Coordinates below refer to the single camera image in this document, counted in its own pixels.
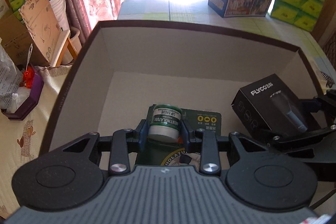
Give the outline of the red small object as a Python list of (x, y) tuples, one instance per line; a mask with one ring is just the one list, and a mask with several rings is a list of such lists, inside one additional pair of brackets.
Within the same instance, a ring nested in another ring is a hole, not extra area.
[(22, 81), (19, 84), (20, 87), (32, 88), (35, 72), (31, 65), (28, 65), (27, 69), (23, 72)]

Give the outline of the checkered tablecloth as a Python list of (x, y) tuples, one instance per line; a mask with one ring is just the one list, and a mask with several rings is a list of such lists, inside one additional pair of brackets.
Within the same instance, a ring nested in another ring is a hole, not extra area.
[(320, 74), (322, 71), (335, 82), (335, 69), (311, 34), (270, 16), (222, 18), (208, 6), (207, 1), (185, 4), (160, 0), (126, 0), (122, 3), (117, 18), (118, 20), (166, 20), (206, 24), (281, 40), (300, 47), (313, 67), (317, 69), (317, 76), (322, 77)]

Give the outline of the clear plastic bag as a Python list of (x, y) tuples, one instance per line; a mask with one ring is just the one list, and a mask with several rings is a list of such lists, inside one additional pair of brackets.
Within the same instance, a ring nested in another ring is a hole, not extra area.
[(0, 61), (0, 106), (5, 110), (11, 105), (12, 94), (16, 93), (22, 81), (22, 73), (14, 64), (3, 46), (1, 46)]

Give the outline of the brown cardboard storage box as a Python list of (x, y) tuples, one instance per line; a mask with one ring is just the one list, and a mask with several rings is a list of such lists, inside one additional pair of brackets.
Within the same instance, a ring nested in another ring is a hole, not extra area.
[(218, 112), (221, 133), (246, 133), (231, 103), (249, 83), (277, 74), (303, 99), (322, 94), (302, 47), (232, 28), (156, 20), (103, 21), (55, 101), (41, 153), (96, 131), (135, 128), (163, 103)]

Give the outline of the wooden stool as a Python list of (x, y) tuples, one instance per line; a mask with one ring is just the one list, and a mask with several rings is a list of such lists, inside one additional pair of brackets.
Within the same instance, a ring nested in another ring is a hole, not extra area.
[(73, 60), (77, 59), (78, 53), (70, 40), (70, 30), (60, 32), (58, 42), (56, 43), (55, 46), (54, 54), (50, 62), (51, 67), (57, 67), (61, 64), (66, 50), (69, 51)]

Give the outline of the black Flyco shaver box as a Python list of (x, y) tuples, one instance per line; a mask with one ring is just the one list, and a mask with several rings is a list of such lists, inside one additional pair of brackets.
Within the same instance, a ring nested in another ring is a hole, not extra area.
[(276, 74), (240, 88), (231, 104), (249, 134), (259, 141), (287, 139), (321, 127)]

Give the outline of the black hair comb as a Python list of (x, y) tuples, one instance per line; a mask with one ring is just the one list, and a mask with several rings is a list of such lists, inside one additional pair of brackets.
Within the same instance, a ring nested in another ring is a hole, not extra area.
[(320, 74), (322, 76), (322, 78), (326, 81), (326, 87), (328, 88), (332, 88), (333, 85), (335, 84), (334, 80), (326, 73), (320, 71)]

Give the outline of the dark green Mentholatum card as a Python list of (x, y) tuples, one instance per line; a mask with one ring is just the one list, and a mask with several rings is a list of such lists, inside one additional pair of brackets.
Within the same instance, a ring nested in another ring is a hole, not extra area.
[(143, 151), (137, 154), (136, 165), (180, 166), (199, 169), (201, 155), (185, 150), (184, 141), (197, 142), (195, 131), (208, 130), (221, 135), (222, 115), (217, 112), (182, 109), (179, 138), (174, 142), (148, 139)]

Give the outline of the purple tray box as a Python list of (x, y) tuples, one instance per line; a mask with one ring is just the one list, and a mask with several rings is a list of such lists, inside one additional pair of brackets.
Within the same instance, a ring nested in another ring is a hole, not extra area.
[(1, 110), (1, 113), (6, 116), (11, 121), (22, 121), (30, 114), (30, 112), (37, 106), (39, 98), (42, 93), (44, 86), (44, 80), (41, 74), (37, 71), (34, 66), (29, 65), (29, 72), (34, 73), (34, 78), (32, 80), (31, 88), (29, 89), (30, 94), (27, 98), (18, 106), (15, 112), (7, 112), (7, 110)]

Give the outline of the green lip salve tin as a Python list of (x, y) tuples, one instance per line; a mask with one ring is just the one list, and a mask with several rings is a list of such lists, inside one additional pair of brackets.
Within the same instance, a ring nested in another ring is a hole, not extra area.
[(181, 129), (182, 110), (172, 105), (155, 105), (148, 137), (164, 143), (177, 143)]

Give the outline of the floral beige cloth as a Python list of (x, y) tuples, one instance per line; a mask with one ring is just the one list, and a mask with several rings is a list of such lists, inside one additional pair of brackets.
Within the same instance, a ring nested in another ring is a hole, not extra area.
[(4, 219), (19, 207), (11, 188), (12, 177), (20, 166), (38, 157), (52, 108), (70, 69), (70, 65), (37, 67), (44, 80), (37, 106), (22, 121), (1, 115), (0, 206)]

